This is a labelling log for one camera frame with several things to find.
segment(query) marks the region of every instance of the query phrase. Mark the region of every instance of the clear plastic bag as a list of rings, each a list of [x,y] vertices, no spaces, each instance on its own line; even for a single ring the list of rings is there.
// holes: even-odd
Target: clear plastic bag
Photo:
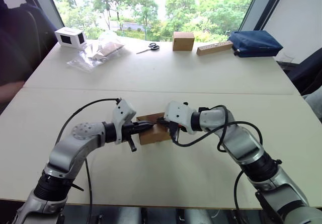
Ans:
[[[91,72],[100,64],[119,55],[119,50],[124,46],[116,33],[106,31],[102,33],[98,40],[87,42],[83,50],[68,65],[79,68],[86,72]]]

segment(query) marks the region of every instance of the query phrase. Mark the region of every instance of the white table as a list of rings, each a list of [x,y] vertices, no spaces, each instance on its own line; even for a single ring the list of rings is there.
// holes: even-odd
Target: white table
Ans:
[[[322,126],[297,95],[238,95],[22,89],[0,117],[0,198],[25,200],[35,187],[64,121],[80,106],[107,97],[131,102],[137,116],[163,111],[171,100],[194,108],[224,104],[236,120],[254,123],[262,131],[264,147],[302,189],[312,206],[322,206]],[[109,121],[114,103],[98,103],[73,119],[77,123]],[[198,135],[181,134],[186,143]],[[216,150],[210,136],[192,147],[170,141],[140,146],[132,153],[127,143],[107,144],[89,156],[94,204],[234,208],[233,184],[239,167],[228,154]],[[69,203],[88,203],[84,168]],[[255,189],[243,176],[238,185],[242,208],[260,207]]]
[[[126,45],[92,73],[66,64],[77,50],[57,44],[25,84],[26,88],[299,95],[272,57],[239,58],[232,50],[197,56],[172,51],[171,42],[158,42],[159,51],[137,52],[149,42],[124,38]]]

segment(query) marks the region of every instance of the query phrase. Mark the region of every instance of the scissors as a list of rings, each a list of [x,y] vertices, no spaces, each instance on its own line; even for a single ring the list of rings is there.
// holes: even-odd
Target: scissors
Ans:
[[[156,45],[156,43],[150,43],[149,44],[149,49],[146,49],[144,51],[138,52],[136,54],[140,54],[140,53],[146,52],[148,50],[158,50],[158,49],[160,49],[160,46]]]

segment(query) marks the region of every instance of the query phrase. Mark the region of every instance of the white box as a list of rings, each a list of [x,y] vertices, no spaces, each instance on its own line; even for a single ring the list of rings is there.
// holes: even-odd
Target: white box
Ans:
[[[63,27],[55,31],[56,38],[60,45],[76,49],[82,49],[86,44],[86,37],[82,30]]]

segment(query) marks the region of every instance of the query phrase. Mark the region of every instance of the blue bag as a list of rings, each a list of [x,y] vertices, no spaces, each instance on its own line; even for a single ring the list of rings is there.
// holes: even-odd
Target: blue bag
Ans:
[[[276,56],[283,48],[266,31],[233,31],[228,40],[233,43],[234,55],[239,57]]]

